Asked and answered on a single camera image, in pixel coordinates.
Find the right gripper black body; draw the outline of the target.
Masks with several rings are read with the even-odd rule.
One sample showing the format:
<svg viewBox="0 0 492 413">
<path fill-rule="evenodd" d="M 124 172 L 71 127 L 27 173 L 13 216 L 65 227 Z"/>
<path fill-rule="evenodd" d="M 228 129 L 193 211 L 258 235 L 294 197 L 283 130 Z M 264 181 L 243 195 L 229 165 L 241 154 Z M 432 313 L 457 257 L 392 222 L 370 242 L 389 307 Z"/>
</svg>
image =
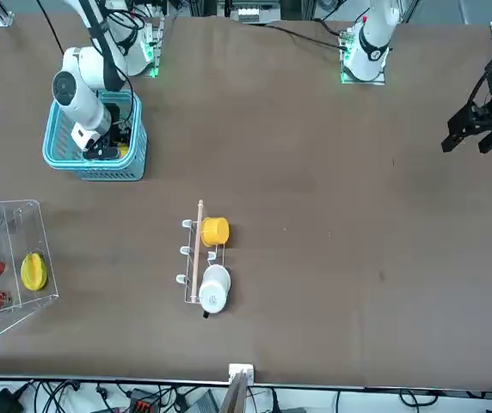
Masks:
<svg viewBox="0 0 492 413">
<path fill-rule="evenodd" d="M 105 108 L 108 110 L 111 120 L 109 122 L 108 131 L 99 139 L 101 148 L 116 146 L 121 141 L 120 127 L 118 125 L 114 125 L 114 122 L 120 119 L 120 108 L 113 103 L 107 103 Z"/>
</svg>

